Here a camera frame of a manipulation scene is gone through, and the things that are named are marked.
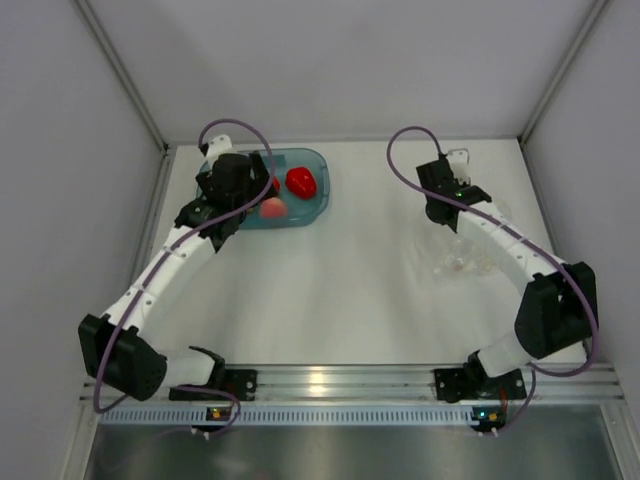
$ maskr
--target purple cable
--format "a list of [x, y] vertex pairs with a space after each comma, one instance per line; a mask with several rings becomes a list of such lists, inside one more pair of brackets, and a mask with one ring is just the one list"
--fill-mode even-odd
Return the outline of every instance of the purple cable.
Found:
[[440, 195], [438, 193], [432, 192], [430, 190], [425, 190], [424, 188], [414, 184], [409, 179], [407, 179], [404, 175], [402, 175], [398, 171], [396, 166], [393, 164], [393, 160], [391, 159], [391, 148], [393, 147], [393, 144], [395, 143], [395, 141], [398, 139], [398, 137], [400, 135], [402, 135], [405, 132], [414, 131], [414, 130], [417, 130], [417, 131], [420, 131], [420, 132], [424, 132], [427, 135], [429, 135], [431, 137], [431, 139], [434, 141], [434, 143], [436, 145], [436, 149], [438, 150], [438, 153], [442, 154], [442, 149], [440, 148], [440, 144], [438, 143], [438, 140], [436, 139], [436, 136], [429, 129], [424, 128], [424, 127], [420, 127], [420, 126], [410, 126], [410, 127], [402, 128], [402, 129], [398, 130], [391, 137], [391, 139], [389, 140], [389, 144], [387, 145], [387, 163], [389, 164], [389, 167], [391, 168], [393, 173], [396, 175], [396, 177], [398, 177], [405, 185], [407, 185], [407, 186], [411, 187], [412, 189], [414, 189], [414, 190], [426, 195], [427, 197], [433, 198], [434, 200], [439, 200], [439, 201], [444, 202], [444, 203], [448, 203], [449, 205], [452, 205], [452, 206], [454, 206], [456, 208], [459, 208], [459, 209], [461, 209], [463, 211], [471, 212], [474, 215], [482, 217], [487, 222], [491, 222], [492, 224], [496, 225], [498, 228], [503, 229], [510, 236], [512, 236], [513, 238], [515, 238], [516, 240], [521, 242], [523, 245], [525, 245], [528, 248], [530, 248], [531, 250], [533, 250], [537, 255], [539, 255], [540, 257], [544, 258], [547, 262], [549, 262], [549, 264], [553, 268], [555, 268], [558, 272], [560, 272], [560, 274], [564, 277], [565, 281], [569, 284], [571, 289], [574, 291], [574, 293], [578, 297], [578, 300], [580, 300], [580, 304], [582, 305], [582, 308], [584, 309], [585, 313], [587, 314], [587, 318], [589, 319], [589, 325], [591, 326], [591, 337], [593, 339], [593, 342], [592, 342], [592, 345], [591, 345], [591, 351], [587, 354], [587, 360], [584, 362], [584, 364], [582, 364], [580, 367], [578, 367], [578, 368], [576, 368], [574, 370], [569, 370], [567, 372], [554, 372], [552, 370], [547, 370], [547, 369], [538, 367], [537, 365], [534, 365], [534, 364], [531, 364], [531, 367], [534, 370], [537, 370], [538, 372], [540, 372], [540, 373], [542, 373], [544, 375], [548, 375], [550, 377], [574, 377], [574, 376], [579, 375], [579, 374], [585, 372], [586, 370], [588, 370], [589, 367], [591, 367], [591, 365], [593, 365], [593, 363], [595, 362], [596, 353], [598, 352], [598, 348], [599, 348], [599, 345], [600, 345], [600, 335], [599, 335], [599, 332], [598, 332], [598, 323], [596, 321], [596, 316], [593, 313], [593, 309], [591, 308], [591, 305], [589, 305], [589, 301], [587, 300], [587, 297], [584, 295], [584, 293], [580, 289], [580, 286], [575, 282], [575, 280], [571, 277], [571, 275], [569, 275], [569, 272], [567, 272], [565, 270], [565, 268], [560, 264], [560, 262], [558, 262], [555, 258], [553, 258], [551, 255], [549, 255], [547, 252], [545, 252], [542, 248], [537, 246], [535, 243], [531, 242], [529, 239], [523, 237], [522, 235], [520, 235], [518, 232], [516, 232], [512, 228], [508, 227], [507, 225], [503, 225], [499, 220], [493, 218], [491, 215], [488, 215], [488, 214], [486, 214], [486, 213], [484, 213], [484, 212], [482, 212], [482, 211], [480, 211], [478, 209], [475, 209], [473, 207], [469, 207], [468, 205], [465, 205], [464, 203], [457, 202], [455, 200], [452, 200], [450, 198], [447, 198], [447, 197], [445, 197], [443, 195]]
[[[248, 123], [245, 123], [245, 122], [243, 122], [241, 120], [236, 120], [234, 118], [221, 118], [221, 119], [218, 119], [218, 120], [214, 120], [213, 122], [207, 124], [204, 127], [204, 129], [202, 130], [202, 133], [200, 133], [200, 137], [198, 139], [198, 146], [202, 146], [202, 142], [204, 140], [204, 137], [205, 137], [205, 135], [207, 134], [207, 132], [211, 128], [213, 128], [215, 126], [218, 126], [218, 125], [221, 125], [221, 124], [239, 125], [239, 126], [245, 128], [245, 129], [249, 130], [251, 133], [253, 133], [258, 138], [258, 140], [260, 140], [262, 145], [264, 145], [265, 150], [267, 151], [267, 156], [269, 157], [269, 162], [271, 164], [271, 169], [269, 170], [269, 180], [267, 181], [267, 184], [264, 186], [262, 191], [258, 195], [256, 195], [256, 197], [253, 200], [251, 200], [249, 203], [243, 205], [242, 207], [236, 208], [235, 210], [233, 210], [233, 211], [231, 211], [229, 213], [225, 213], [224, 215], [220, 215], [219, 217], [213, 218], [213, 219], [209, 220], [208, 222], [205, 222], [202, 225], [190, 230], [189, 232], [187, 232], [186, 234], [181, 236], [178, 240], [176, 240], [173, 243], [173, 245], [171, 245], [171, 247], [170, 247], [171, 251], [173, 251], [176, 248], [178, 248], [185, 240], [187, 240], [187, 239], [191, 238], [192, 236], [196, 235], [201, 230], [205, 230], [205, 229], [207, 229], [207, 228], [209, 228], [212, 225], [215, 225], [217, 223], [224, 222], [225, 220], [228, 220], [228, 219], [230, 219], [232, 217], [235, 217], [236, 215], [238, 215], [238, 214], [250, 209], [251, 207], [256, 205], [260, 200], [262, 200], [262, 198], [269, 191], [269, 188], [271, 188], [271, 184], [273, 183], [273, 178], [274, 178], [275, 173], [276, 173], [276, 162], [275, 162], [275, 159], [273, 158], [273, 152], [271, 151], [271, 147], [269, 146], [269, 142], [267, 142], [267, 140], [264, 138], [264, 136], [262, 136], [262, 134], [258, 130], [256, 130], [254, 127], [252, 127]], [[151, 280], [153, 280], [153, 278], [156, 276], [156, 274], [158, 273], [158, 271], [160, 270], [160, 268], [162, 267], [164, 262], [166, 262], [167, 258], [169, 258], [170, 255], [171, 255], [170, 252], [165, 252], [160, 257], [158, 262], [154, 265], [154, 267], [149, 272], [149, 275], [147, 275], [147, 277], [142, 281], [142, 287], [143, 288], [146, 288], [147, 286], [149, 286], [149, 283], [151, 283]], [[131, 303], [129, 303], [129, 305], [125, 309], [124, 313], [122, 314], [122, 318], [120, 319], [120, 321], [116, 325], [116, 328], [113, 330], [113, 333], [111, 334], [111, 337], [109, 338], [109, 341], [107, 342], [107, 346], [104, 349], [104, 352], [102, 354], [102, 358], [100, 360], [100, 365], [98, 366], [98, 373], [96, 374], [96, 383], [95, 383], [95, 386], [93, 388], [93, 410], [96, 413], [99, 413], [99, 414], [106, 413], [109, 410], [111, 410], [112, 408], [115, 408], [118, 405], [120, 405], [120, 403], [122, 403], [127, 398], [127, 395], [123, 395], [122, 397], [120, 397], [117, 400], [115, 400], [111, 405], [108, 405], [106, 407], [101, 407], [100, 406], [100, 389], [102, 388], [102, 382], [104, 380], [104, 373], [105, 373], [105, 370], [107, 368], [107, 361], [109, 360], [109, 356], [111, 355], [111, 351], [113, 350], [113, 346], [116, 343], [116, 339], [118, 338], [118, 335], [120, 335], [120, 332], [122, 331], [122, 328], [124, 327], [124, 324], [126, 323], [127, 319], [131, 315], [131, 312], [133, 312], [133, 309], [138, 305], [138, 302], [140, 301], [140, 297], [142, 297], [142, 291], [138, 290], [136, 292], [136, 294], [133, 296], [133, 298], [131, 299]]]
[[[218, 429], [218, 430], [216, 430], [214, 432], [209, 432], [209, 438], [218, 437], [218, 436], [222, 435], [223, 433], [226, 433], [231, 428], [231, 426], [236, 422], [238, 417], [240, 417], [240, 411], [241, 411], [240, 401], [235, 396], [231, 395], [230, 393], [223, 392], [221, 390], [214, 390], [214, 389], [211, 389], [211, 388], [203, 388], [203, 387], [180, 386], [180, 387], [176, 387], [176, 388], [178, 390], [182, 390], [182, 391], [185, 391], [185, 392], [209, 393], [209, 394], [212, 394], [212, 395], [219, 395], [221, 397], [225, 397], [225, 398], [231, 400], [232, 408], [233, 408], [233, 405], [236, 406], [236, 411], [233, 414], [233, 416], [229, 419], [229, 421], [226, 424], [224, 424], [224, 426], [222, 426], [220, 429]], [[105, 463], [103, 461], [104, 451], [103, 451], [103, 444], [101, 443], [101, 440], [98, 440], [98, 445], [97, 445], [98, 449], [97, 449], [97, 454], [96, 455], [97, 455], [97, 457], [98, 457], [98, 459], [100, 461], [100, 465], [101, 465], [103, 470], [105, 470], [107, 472], [114, 472], [116, 470], [120, 470], [122, 467], [127, 465], [131, 460], [133, 460], [136, 456], [138, 456], [141, 451], [146, 450], [147, 448], [149, 448], [150, 446], [155, 444], [158, 440], [161, 440], [164, 437], [166, 437], [168, 435], [172, 435], [172, 434], [177, 433], [177, 432], [190, 432], [190, 431], [191, 431], [191, 428], [188, 427], [188, 426], [168, 428], [166, 430], [163, 430], [163, 431], [157, 433], [156, 435], [154, 435], [153, 437], [151, 437], [149, 440], [147, 440], [144, 443], [144, 445], [142, 445], [140, 448], [137, 448], [132, 454], [126, 456], [124, 459], [120, 460], [115, 465], [111, 465], [111, 466], [105, 465]]]

